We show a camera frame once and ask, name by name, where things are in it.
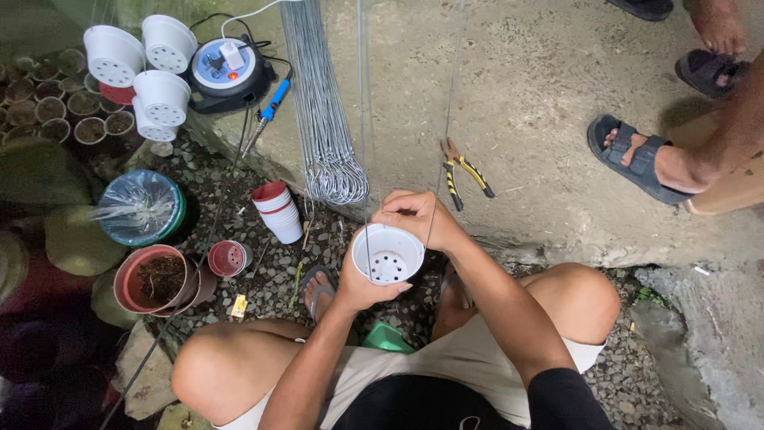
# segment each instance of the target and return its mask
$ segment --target yellow and black pliers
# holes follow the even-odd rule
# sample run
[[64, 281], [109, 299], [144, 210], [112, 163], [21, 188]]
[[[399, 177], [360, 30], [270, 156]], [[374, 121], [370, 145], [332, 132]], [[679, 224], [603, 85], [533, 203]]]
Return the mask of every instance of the yellow and black pliers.
[[483, 190], [485, 197], [490, 199], [496, 197], [496, 194], [494, 194], [494, 192], [490, 189], [488, 183], [485, 181], [485, 178], [483, 178], [483, 175], [480, 173], [478, 168], [473, 166], [469, 161], [465, 160], [464, 155], [459, 154], [459, 151], [456, 149], [456, 145], [454, 145], [454, 142], [451, 140], [451, 138], [447, 138], [445, 144], [443, 141], [440, 141], [440, 149], [443, 150], [443, 155], [445, 156], [443, 167], [445, 168], [445, 181], [448, 184], [448, 192], [454, 199], [454, 205], [456, 206], [457, 211], [461, 212], [461, 210], [465, 208], [465, 204], [461, 201], [461, 197], [459, 197], [459, 191], [456, 189], [456, 180], [454, 179], [455, 164], [462, 166], [466, 171], [470, 172], [472, 177], [477, 181], [477, 184], [480, 185], [480, 188]]

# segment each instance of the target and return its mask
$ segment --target white cable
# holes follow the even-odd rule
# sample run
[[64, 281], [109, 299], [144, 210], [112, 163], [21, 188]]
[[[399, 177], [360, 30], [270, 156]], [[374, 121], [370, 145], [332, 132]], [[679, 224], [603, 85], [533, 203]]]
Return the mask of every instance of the white cable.
[[260, 12], [264, 11], [265, 9], [268, 9], [270, 6], [275, 5], [276, 3], [280, 3], [280, 2], [301, 2], [301, 1], [302, 0], [276, 0], [275, 2], [270, 3], [269, 5], [265, 6], [262, 9], [260, 9], [259, 11], [254, 11], [254, 12], [252, 12], [250, 14], [246, 14], [246, 15], [241, 15], [241, 16], [229, 18], [229, 19], [225, 20], [223, 25], [220, 26], [220, 34], [223, 36], [223, 40], [225, 40], [225, 25], [227, 23], [231, 22], [231, 21], [234, 21], [234, 20], [237, 20], [237, 19], [242, 19], [242, 18], [249, 18], [249, 17], [251, 17], [253, 15], [257, 15]]

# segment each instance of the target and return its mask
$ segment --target flip-flop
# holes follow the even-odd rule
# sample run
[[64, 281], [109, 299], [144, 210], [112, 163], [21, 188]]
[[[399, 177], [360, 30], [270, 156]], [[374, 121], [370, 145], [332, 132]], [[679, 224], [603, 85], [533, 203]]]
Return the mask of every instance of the flip-flop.
[[[440, 295], [443, 296], [443, 292], [447, 287], [454, 284], [455, 282], [461, 282], [461, 279], [459, 278], [459, 274], [454, 271], [449, 273], [448, 275], [445, 274], [445, 270], [448, 268], [448, 265], [451, 264], [447, 259], [445, 260], [445, 264], [440, 269]], [[465, 295], [467, 296], [467, 305], [468, 308], [471, 308], [473, 306], [472, 296], [470, 296], [470, 292], [467, 291], [466, 288], [464, 288]]]
[[[748, 73], [751, 63], [735, 62], [726, 55], [714, 54], [707, 50], [695, 49], [687, 52], [674, 65], [674, 71], [679, 79], [711, 99], [726, 96]], [[730, 79], [727, 85], [718, 86], [719, 76], [727, 75]]]
[[674, 10], [671, 0], [608, 0], [645, 21], [663, 21]]
[[312, 267], [306, 274], [303, 276], [303, 280], [299, 282], [299, 288], [303, 292], [303, 303], [308, 303], [305, 297], [306, 293], [306, 286], [308, 286], [308, 282], [310, 282], [311, 279], [316, 277], [316, 273], [323, 272], [324, 275], [326, 275], [326, 278], [329, 280], [329, 283], [332, 284], [332, 286], [328, 285], [319, 285], [316, 287], [315, 290], [313, 290], [313, 296], [311, 297], [310, 301], [310, 308], [308, 311], [310, 312], [310, 317], [313, 318], [313, 322], [317, 323], [316, 321], [316, 303], [319, 300], [319, 295], [321, 293], [326, 293], [329, 295], [329, 297], [334, 297], [334, 294], [337, 291], [337, 280], [332, 275], [332, 271], [324, 267], [323, 265], [317, 265]]
[[[618, 135], [610, 146], [605, 146], [605, 137], [610, 130], [618, 129]], [[631, 148], [631, 136], [636, 129], [631, 125], [621, 122], [610, 114], [600, 115], [590, 125], [587, 131], [589, 148], [598, 160], [607, 167], [615, 170], [621, 176], [632, 181], [647, 194], [665, 204], [679, 204], [694, 194], [682, 193], [669, 187], [664, 187], [658, 182], [656, 176], [656, 153], [663, 145], [670, 145], [664, 138], [652, 135], [647, 142], [634, 151], [631, 164], [624, 166], [621, 158]]]

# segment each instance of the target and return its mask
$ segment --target plastic bag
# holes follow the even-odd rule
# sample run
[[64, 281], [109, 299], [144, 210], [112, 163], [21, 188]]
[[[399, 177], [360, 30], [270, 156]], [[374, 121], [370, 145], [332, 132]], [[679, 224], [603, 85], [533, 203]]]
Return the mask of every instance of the plastic bag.
[[155, 171], [136, 170], [114, 179], [92, 218], [114, 240], [144, 246], [165, 237], [178, 216], [182, 194], [169, 178]]

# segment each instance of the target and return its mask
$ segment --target blue soldering iron handle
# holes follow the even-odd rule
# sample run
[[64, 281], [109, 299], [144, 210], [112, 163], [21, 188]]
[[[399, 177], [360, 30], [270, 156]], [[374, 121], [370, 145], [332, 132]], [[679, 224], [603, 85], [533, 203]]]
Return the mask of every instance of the blue soldering iron handle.
[[268, 107], [263, 111], [263, 117], [268, 121], [274, 120], [274, 113], [276, 113], [276, 109], [278, 109], [279, 105], [281, 104], [281, 100], [284, 98], [284, 94], [287, 92], [287, 89], [289, 89], [289, 85], [290, 82], [288, 80], [282, 80], [281, 85], [279, 85], [279, 89], [276, 90], [276, 94], [274, 94], [273, 99], [270, 100]]

